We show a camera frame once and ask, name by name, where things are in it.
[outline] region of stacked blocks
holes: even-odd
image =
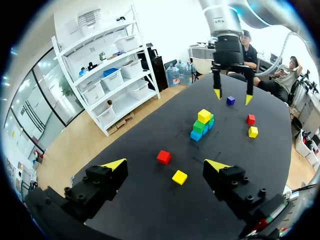
[[[175,181],[177,184],[184,184],[185,180],[187,179],[188,175],[184,172],[177,170],[176,173],[173,175],[172,180]]]
[[[226,104],[234,105],[235,101],[236,101],[236,99],[233,96],[228,96],[227,99],[226,99]]]
[[[171,159],[171,154],[167,151],[161,150],[156,159],[158,159],[160,163],[168,164]]]
[[[249,137],[255,139],[258,136],[258,128],[256,126],[251,126],[249,128]]]
[[[256,122],[256,117],[255,115],[248,114],[248,117],[246,118],[246,123],[249,125],[253,125]]]
[[[198,142],[200,138],[214,126],[214,122],[215,116],[209,111],[202,109],[200,112],[198,112],[198,119],[193,124],[190,138]]]

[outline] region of water bottle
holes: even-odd
[[[175,67],[172,63],[165,71],[166,79],[168,81],[169,86],[177,86],[180,85],[180,73],[179,69]]]
[[[183,68],[184,82],[191,85],[196,80],[196,68],[189,61]]]
[[[181,62],[181,60],[179,60],[176,64],[175,67],[179,69],[179,74],[180,74],[180,81],[184,80],[184,67],[186,66],[186,64],[184,62]]]

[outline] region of yellow cube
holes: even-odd
[[[188,175],[185,174],[184,172],[178,170],[176,173],[173,175],[172,180],[175,181],[177,184],[184,184],[185,180],[187,179]]]
[[[255,139],[258,136],[258,128],[251,126],[249,128],[249,137]]]
[[[200,123],[206,124],[208,121],[210,121],[211,113],[205,109],[202,109],[200,112],[198,112],[198,121]]]

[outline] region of storage bin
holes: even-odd
[[[109,123],[111,123],[111,121],[113,121],[116,118],[116,114],[113,109],[113,106],[111,105],[107,110],[101,113],[97,118],[99,119],[102,126],[106,126]]]
[[[84,89],[82,94],[86,98],[89,105],[94,104],[105,95],[105,91],[101,86],[101,81],[96,80],[90,82]]]
[[[139,43],[136,35],[122,37],[114,42],[119,52],[126,53],[133,49],[139,48]]]
[[[107,73],[107,76],[101,76],[100,80],[103,81],[104,85],[109,91],[112,91],[116,87],[124,83],[120,68],[111,68]]]
[[[148,96],[148,82],[145,80],[138,80],[132,83],[130,86],[127,87],[129,94],[131,97],[142,100],[146,96]]]
[[[311,151],[311,153],[306,156],[306,159],[308,160],[308,162],[309,162],[311,165],[313,165],[313,164],[315,164],[316,162],[318,162],[318,158],[317,158],[317,156],[314,154],[313,151]]]
[[[307,146],[303,142],[302,131],[303,130],[300,131],[300,134],[295,140],[295,150],[303,157],[306,157],[311,153],[311,150],[309,150],[309,148],[307,148]]]
[[[121,67],[122,77],[126,79],[132,79],[135,76],[142,74],[142,72],[141,59],[133,60],[132,63]]]

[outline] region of man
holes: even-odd
[[[290,57],[289,67],[280,65],[273,77],[275,80],[262,81],[258,77],[253,79],[254,85],[282,100],[288,101],[288,95],[292,85],[296,82],[302,72],[302,65],[295,56]]]
[[[243,35],[240,36],[240,42],[242,44],[244,65],[249,66],[252,69],[257,68],[257,50],[250,44],[251,34],[247,30],[243,30]],[[234,75],[234,71],[229,71],[227,75]]]

